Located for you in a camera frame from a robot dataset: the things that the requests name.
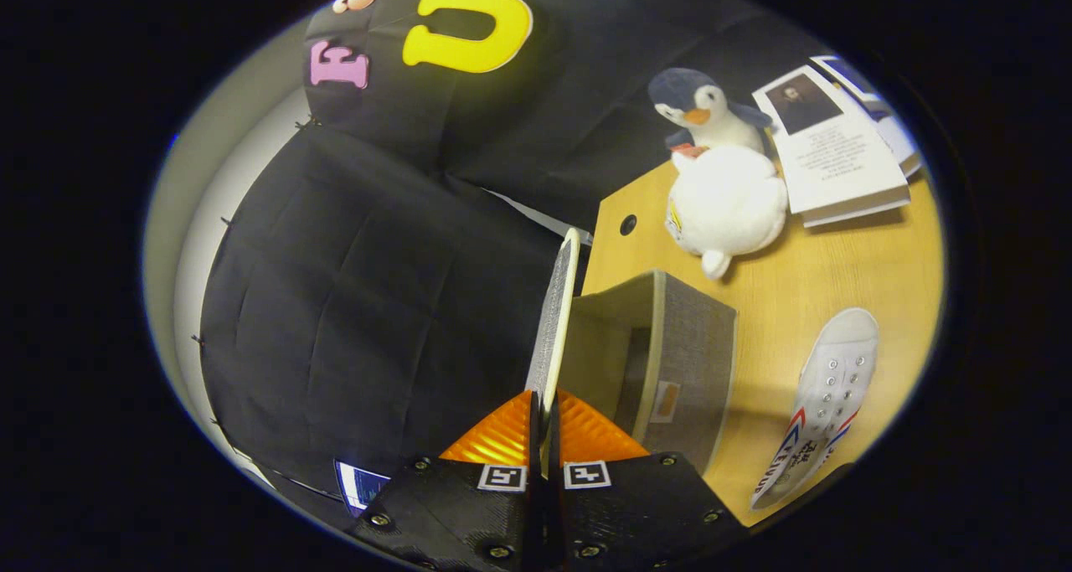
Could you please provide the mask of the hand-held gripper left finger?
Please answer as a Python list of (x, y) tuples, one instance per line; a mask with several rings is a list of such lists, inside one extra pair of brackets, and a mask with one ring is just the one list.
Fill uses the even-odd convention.
[(524, 390), (440, 456), (410, 457), (348, 530), (364, 548), (433, 571), (528, 571), (539, 394)]

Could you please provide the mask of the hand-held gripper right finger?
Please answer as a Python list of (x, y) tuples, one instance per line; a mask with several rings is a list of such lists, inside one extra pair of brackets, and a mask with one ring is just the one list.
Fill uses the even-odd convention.
[(709, 571), (748, 535), (681, 452), (652, 452), (559, 390), (549, 415), (551, 571)]

